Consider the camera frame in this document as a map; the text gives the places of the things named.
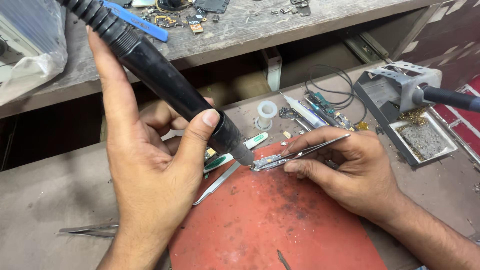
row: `wooden desk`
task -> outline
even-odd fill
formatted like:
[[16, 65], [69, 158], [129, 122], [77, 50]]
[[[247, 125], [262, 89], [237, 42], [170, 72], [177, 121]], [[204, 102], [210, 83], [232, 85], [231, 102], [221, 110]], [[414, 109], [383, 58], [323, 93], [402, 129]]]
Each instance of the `wooden desk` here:
[[[439, 2], [441, 0], [311, 0], [312, 14], [300, 17], [270, 13], [291, 5], [288, 0], [232, 0], [227, 11], [220, 14], [219, 23], [213, 23], [212, 15], [208, 15], [209, 20], [202, 23], [204, 33], [194, 36], [189, 28], [173, 28], [168, 30], [167, 43], [154, 39], [154, 45], [181, 70]], [[141, 9], [131, 11], [138, 13]], [[193, 13], [191, 7], [182, 16], [189, 13]], [[65, 71], [25, 96], [1, 106], [0, 118], [101, 90], [84, 23], [74, 24], [74, 21], [78, 21], [77, 17], [68, 13]], [[130, 72], [128, 75], [131, 82], [138, 81]]]
[[[347, 71], [356, 81], [366, 69], [382, 62], [364, 65]], [[326, 89], [349, 91], [338, 76], [314, 80]], [[303, 84], [282, 90], [302, 99]], [[336, 101], [341, 97], [324, 93]], [[287, 106], [284, 98], [272, 92], [224, 107], [226, 114], [245, 136], [257, 134], [253, 118], [263, 100], [277, 106]], [[357, 100], [342, 112], [357, 121], [363, 106]], [[377, 122], [371, 113], [366, 122]], [[299, 135], [300, 127], [290, 119], [273, 119], [268, 131], [274, 137], [258, 147], [285, 139], [286, 130]], [[400, 189], [419, 205], [465, 236], [478, 240], [480, 234], [480, 200], [472, 186], [478, 174], [461, 149], [447, 157], [415, 171], [397, 153], [386, 135], [379, 135]], [[108, 249], [111, 240], [55, 235], [60, 228], [103, 224], [118, 220], [113, 186], [110, 182], [105, 144], [95, 144], [69, 153], [0, 172], [0, 261], [5, 269], [93, 269]], [[397, 240], [368, 221], [362, 220], [373, 244], [388, 269], [411, 270], [421, 264]]]

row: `black soldering iron handle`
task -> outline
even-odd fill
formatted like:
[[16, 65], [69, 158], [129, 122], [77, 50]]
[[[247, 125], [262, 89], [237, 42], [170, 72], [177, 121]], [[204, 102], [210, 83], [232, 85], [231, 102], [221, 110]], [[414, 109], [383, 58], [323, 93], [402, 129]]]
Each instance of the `black soldering iron handle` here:
[[[103, 1], [56, 1], [97, 31], [120, 63], [187, 121], [212, 108], [152, 43], [103, 6]], [[241, 142], [240, 130], [226, 114], [218, 113], [220, 121], [208, 145], [220, 154], [230, 153], [242, 165], [253, 164], [253, 153]]]
[[423, 98], [464, 110], [480, 112], [480, 97], [458, 93], [443, 88], [424, 86]]

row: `white spool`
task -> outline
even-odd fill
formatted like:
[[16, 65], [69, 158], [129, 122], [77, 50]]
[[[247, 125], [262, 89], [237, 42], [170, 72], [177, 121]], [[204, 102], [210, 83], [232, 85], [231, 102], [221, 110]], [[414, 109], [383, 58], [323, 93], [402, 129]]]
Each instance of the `white spool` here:
[[255, 119], [255, 127], [262, 131], [271, 129], [273, 125], [272, 118], [278, 112], [275, 103], [268, 100], [262, 101], [258, 105], [257, 110], [260, 116]]

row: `forearm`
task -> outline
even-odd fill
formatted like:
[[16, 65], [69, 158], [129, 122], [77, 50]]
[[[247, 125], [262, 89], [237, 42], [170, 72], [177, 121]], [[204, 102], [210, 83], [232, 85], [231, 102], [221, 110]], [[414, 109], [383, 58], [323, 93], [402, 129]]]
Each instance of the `forearm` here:
[[429, 269], [480, 269], [480, 247], [404, 196], [396, 218], [378, 222]]
[[119, 229], [97, 270], [153, 269], [172, 234], [173, 230], [148, 235]]

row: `black cable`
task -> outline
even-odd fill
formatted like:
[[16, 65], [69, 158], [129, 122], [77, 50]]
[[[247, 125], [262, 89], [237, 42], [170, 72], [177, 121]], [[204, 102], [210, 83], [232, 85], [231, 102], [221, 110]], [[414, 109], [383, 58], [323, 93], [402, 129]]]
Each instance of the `black cable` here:
[[[314, 82], [313, 82], [313, 79], [312, 79], [312, 71], [311, 69], [313, 68], [319, 68], [319, 69], [327, 69], [327, 70], [330, 70], [331, 72], [334, 72], [336, 73], [338, 76], [340, 76], [342, 79], [344, 79], [349, 85], [350, 85], [350, 89], [351, 89], [351, 92], [342, 92], [342, 91], [332, 91], [332, 90], [327, 90], [327, 89], [324, 89], [324, 88], [321, 88], [320, 86], [316, 85]], [[358, 123], [355, 123], [354, 125], [357, 125], [359, 124], [360, 122], [362, 122], [363, 120], [365, 120], [365, 117], [367, 117], [367, 105], [365, 104], [365, 102], [358, 96], [355, 94], [354, 92], [354, 89], [353, 89], [353, 82], [352, 82], [352, 79], [350, 78], [350, 76], [345, 72], [343, 71], [342, 69], [339, 69], [337, 67], [334, 67], [334, 66], [329, 66], [329, 65], [322, 65], [322, 64], [316, 64], [316, 65], [313, 65], [311, 67], [309, 67], [307, 69], [307, 74], [308, 72], [310, 71], [310, 83], [315, 86], [317, 89], [319, 90], [323, 90], [325, 92], [330, 92], [330, 93], [336, 93], [336, 94], [342, 94], [342, 95], [348, 95], [348, 98], [344, 101], [340, 101], [340, 102], [330, 102], [330, 104], [332, 104], [332, 107], [335, 109], [335, 110], [341, 110], [341, 109], [345, 109], [346, 107], [350, 106], [350, 104], [352, 104], [353, 102], [353, 99], [354, 98], [357, 98], [358, 100], [360, 100], [362, 103], [363, 103], [363, 107], [364, 107], [364, 114], [363, 114], [363, 117], [360, 121], [358, 121]], [[307, 86], [307, 82], [308, 80], [305, 82], [305, 87], [307, 88], [307, 91], [310, 93], [312, 92], [311, 90], [308, 89], [308, 86]]]

